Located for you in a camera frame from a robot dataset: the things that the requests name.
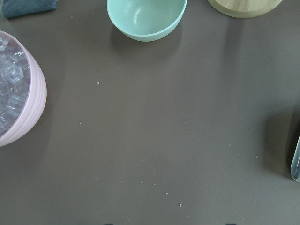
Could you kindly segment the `pink bowl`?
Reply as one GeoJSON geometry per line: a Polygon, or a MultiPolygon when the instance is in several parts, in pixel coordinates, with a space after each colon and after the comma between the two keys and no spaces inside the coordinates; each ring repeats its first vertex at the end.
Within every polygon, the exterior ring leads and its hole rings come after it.
{"type": "Polygon", "coordinates": [[[5,146],[24,136],[37,123],[45,107],[47,88],[40,66],[27,49],[15,37],[4,31],[1,31],[0,37],[14,40],[25,52],[30,76],[27,99],[19,117],[4,135],[0,135],[0,144],[5,146]]]}

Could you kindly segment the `clear ice cube pile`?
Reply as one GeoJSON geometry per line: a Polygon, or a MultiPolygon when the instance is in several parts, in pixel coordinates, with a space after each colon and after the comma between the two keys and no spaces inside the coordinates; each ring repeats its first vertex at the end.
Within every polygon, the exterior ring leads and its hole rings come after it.
{"type": "Polygon", "coordinates": [[[0,38],[0,135],[19,117],[30,84],[25,52],[10,38],[0,38]]]}

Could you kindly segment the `wooden cup stand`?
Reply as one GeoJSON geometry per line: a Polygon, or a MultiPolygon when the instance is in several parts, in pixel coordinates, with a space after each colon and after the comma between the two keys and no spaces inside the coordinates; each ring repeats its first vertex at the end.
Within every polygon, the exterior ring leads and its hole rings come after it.
{"type": "Polygon", "coordinates": [[[235,18],[253,18],[275,9],[282,0],[208,0],[218,12],[235,18]]]}

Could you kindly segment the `steel ice scoop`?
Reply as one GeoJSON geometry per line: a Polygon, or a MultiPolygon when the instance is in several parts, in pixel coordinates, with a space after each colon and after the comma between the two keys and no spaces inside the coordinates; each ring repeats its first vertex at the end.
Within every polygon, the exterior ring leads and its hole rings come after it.
{"type": "Polygon", "coordinates": [[[300,182],[300,139],[298,138],[295,153],[291,163],[291,176],[296,182],[300,182]]]}

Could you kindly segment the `green bowl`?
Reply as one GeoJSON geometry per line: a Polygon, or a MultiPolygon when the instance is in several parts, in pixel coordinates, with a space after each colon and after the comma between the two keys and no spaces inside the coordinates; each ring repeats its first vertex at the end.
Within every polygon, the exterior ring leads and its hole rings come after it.
{"type": "Polygon", "coordinates": [[[108,0],[114,26],[127,37],[151,42],[170,34],[180,23],[186,0],[108,0]]]}

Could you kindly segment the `grey folded cloth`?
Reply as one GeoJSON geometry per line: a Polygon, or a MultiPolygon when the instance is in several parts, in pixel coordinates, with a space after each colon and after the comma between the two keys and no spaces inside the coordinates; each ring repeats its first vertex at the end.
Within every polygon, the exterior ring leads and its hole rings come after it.
{"type": "Polygon", "coordinates": [[[55,10],[56,0],[1,0],[0,14],[7,19],[55,10]]]}

